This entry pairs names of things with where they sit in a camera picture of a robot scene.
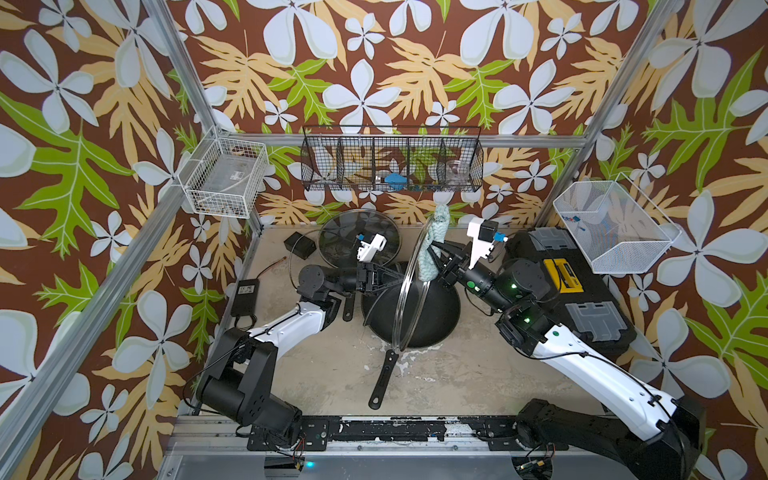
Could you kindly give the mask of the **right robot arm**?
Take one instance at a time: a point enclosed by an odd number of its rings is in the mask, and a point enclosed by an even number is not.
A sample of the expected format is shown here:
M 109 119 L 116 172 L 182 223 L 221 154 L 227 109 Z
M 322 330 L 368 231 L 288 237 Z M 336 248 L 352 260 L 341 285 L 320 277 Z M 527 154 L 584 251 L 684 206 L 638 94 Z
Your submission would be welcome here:
M 422 252 L 437 279 L 461 285 L 497 313 L 500 335 L 520 355 L 554 368 L 609 411 L 589 415 L 533 399 L 515 419 L 521 445 L 574 446 L 626 466 L 637 479 L 690 477 L 704 443 L 705 409 L 648 385 L 553 320 L 541 304 L 555 287 L 539 263 L 516 258 L 493 272 L 471 261 L 470 245 L 449 241 Z

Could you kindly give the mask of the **glass lid with steel rim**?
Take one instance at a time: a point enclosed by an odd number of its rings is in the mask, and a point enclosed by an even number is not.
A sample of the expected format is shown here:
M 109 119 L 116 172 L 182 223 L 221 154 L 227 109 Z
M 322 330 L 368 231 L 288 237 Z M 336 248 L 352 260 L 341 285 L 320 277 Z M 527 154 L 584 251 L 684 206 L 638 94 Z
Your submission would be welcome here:
M 429 282 L 419 279 L 419 256 L 432 224 L 433 218 L 429 218 L 419 233 L 400 286 L 391 341 L 391 346 L 398 355 L 406 350 L 411 342 L 430 286 Z

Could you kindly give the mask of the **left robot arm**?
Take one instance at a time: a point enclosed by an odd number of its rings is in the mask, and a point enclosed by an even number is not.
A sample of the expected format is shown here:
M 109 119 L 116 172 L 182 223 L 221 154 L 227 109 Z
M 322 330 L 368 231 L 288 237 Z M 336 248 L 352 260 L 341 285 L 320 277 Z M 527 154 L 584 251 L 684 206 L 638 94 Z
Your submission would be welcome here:
M 296 306 L 276 320 L 247 331 L 227 330 L 200 374 L 195 397 L 240 426 L 251 426 L 271 447 L 289 448 L 302 435 L 301 410 L 271 393 L 282 355 L 325 330 L 342 302 L 398 286 L 404 274 L 360 262 L 354 268 L 306 265 L 298 276 Z

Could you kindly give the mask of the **light green fluffy cloth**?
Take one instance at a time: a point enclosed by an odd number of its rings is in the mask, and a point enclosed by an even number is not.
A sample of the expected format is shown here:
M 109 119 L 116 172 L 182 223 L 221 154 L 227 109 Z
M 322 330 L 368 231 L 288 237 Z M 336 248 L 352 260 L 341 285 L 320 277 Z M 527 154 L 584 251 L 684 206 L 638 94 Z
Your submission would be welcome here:
M 440 267 L 433 257 L 439 256 L 441 253 L 438 244 L 445 241 L 450 222 L 449 207 L 446 204 L 438 204 L 431 219 L 427 222 L 421 245 L 418 248 L 418 278 L 421 282 L 435 280 L 440 272 Z

